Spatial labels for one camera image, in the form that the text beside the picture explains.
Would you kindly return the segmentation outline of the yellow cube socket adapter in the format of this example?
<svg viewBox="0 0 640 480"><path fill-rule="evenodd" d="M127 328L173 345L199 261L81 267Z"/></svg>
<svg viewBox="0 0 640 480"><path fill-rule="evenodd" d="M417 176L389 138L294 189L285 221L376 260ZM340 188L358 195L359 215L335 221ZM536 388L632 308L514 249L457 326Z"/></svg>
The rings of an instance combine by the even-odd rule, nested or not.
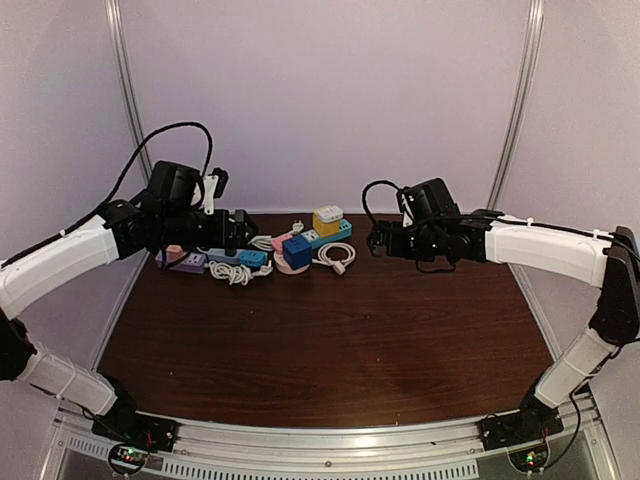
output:
<svg viewBox="0 0 640 480"><path fill-rule="evenodd" d="M313 212L313 229L318 233L319 236L328 237L328 236L331 236L331 235L335 235L335 234L337 234L339 232L339 230L340 230L340 221L343 218L340 221L336 221L336 222L333 222L333 223L322 223L317 218L317 215L316 215L315 211Z"/></svg>

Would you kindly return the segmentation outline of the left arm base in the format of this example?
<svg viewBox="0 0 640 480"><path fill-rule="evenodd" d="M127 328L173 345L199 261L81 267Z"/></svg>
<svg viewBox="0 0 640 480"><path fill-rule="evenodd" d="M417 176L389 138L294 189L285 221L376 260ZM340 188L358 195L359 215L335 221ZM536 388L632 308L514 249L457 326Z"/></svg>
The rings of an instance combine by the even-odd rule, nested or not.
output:
<svg viewBox="0 0 640 480"><path fill-rule="evenodd" d="M134 413L125 420L101 416L91 420L93 434L152 453L171 452L177 438L178 423L166 418Z"/></svg>

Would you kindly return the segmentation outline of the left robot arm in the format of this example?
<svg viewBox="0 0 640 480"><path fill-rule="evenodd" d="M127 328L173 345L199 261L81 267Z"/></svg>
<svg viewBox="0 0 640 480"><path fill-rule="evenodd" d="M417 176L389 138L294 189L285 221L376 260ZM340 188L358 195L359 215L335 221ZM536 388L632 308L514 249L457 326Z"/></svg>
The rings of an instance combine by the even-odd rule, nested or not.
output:
<svg viewBox="0 0 640 480"><path fill-rule="evenodd" d="M23 258L1 266L1 378L19 380L104 416L106 429L123 444L137 442L144 424L120 402L105 377L52 353L32 340L20 314L58 287L96 268L140 251L168 245L233 251L248 246L257 224L244 210L210 214L187 208L169 216L146 213L123 200L101 208L78 229L60 235Z"/></svg>

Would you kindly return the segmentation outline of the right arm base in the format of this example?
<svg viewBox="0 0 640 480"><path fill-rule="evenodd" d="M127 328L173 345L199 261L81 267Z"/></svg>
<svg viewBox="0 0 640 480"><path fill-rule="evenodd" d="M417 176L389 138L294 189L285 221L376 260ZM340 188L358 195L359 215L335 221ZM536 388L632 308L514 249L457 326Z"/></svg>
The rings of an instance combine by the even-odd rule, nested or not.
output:
<svg viewBox="0 0 640 480"><path fill-rule="evenodd" d="M489 414L477 422L485 451L508 448L542 440L545 435L561 433L564 425L557 414L549 418L531 417L521 411Z"/></svg>

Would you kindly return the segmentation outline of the blue cube socket adapter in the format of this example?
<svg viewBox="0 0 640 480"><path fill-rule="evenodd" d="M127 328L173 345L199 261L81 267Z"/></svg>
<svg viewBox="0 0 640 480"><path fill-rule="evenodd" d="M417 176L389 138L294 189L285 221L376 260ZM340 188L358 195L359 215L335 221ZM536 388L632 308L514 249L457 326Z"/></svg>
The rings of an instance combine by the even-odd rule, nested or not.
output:
<svg viewBox="0 0 640 480"><path fill-rule="evenodd" d="M295 236L283 244L283 256L293 268L312 263L311 244L303 236Z"/></svg>

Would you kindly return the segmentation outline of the pink round power strip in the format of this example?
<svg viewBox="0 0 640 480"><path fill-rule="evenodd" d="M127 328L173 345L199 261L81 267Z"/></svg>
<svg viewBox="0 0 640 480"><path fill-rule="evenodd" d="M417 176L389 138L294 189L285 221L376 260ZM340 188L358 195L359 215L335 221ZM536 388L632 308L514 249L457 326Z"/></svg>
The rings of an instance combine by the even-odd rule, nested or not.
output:
<svg viewBox="0 0 640 480"><path fill-rule="evenodd" d="M273 262L275 264L276 269L280 273L284 275L289 275L289 276L300 275L306 272L310 268L310 264L304 265L299 268L293 268L287 263L284 256L277 252L273 254Z"/></svg>

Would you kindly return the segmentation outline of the white plug adapter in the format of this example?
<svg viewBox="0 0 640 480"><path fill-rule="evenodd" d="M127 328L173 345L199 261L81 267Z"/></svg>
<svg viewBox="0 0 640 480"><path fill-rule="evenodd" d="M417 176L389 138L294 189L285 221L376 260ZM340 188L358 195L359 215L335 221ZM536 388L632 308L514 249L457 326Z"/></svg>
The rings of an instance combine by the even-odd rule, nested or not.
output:
<svg viewBox="0 0 640 480"><path fill-rule="evenodd" d="M337 205L326 205L315 211L317 218L322 223L333 223L343 218L344 212Z"/></svg>

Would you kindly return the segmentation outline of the pink plug adapter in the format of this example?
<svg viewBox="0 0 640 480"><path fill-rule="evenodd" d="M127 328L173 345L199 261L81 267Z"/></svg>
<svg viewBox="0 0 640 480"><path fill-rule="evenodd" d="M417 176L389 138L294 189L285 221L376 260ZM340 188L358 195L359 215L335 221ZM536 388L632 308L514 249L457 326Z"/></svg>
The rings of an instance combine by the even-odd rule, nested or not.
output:
<svg viewBox="0 0 640 480"><path fill-rule="evenodd" d="M281 234L276 237L271 238L271 246L275 253L282 255L283 254L283 244L292 239L293 235L290 233Z"/></svg>

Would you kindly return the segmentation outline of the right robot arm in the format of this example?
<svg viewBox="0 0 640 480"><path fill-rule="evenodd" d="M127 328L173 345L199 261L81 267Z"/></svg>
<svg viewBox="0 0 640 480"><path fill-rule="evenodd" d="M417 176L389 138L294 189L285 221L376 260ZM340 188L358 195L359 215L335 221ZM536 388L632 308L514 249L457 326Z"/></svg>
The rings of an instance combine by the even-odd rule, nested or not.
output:
<svg viewBox="0 0 640 480"><path fill-rule="evenodd" d="M581 231L498 211L437 213L402 221L374 220L367 238L372 254L416 264L444 259L446 272L462 260L507 265L526 272L532 287L590 290L589 318L525 394L512 430L535 440L551 415L621 350L639 340L639 253L632 231Z"/></svg>

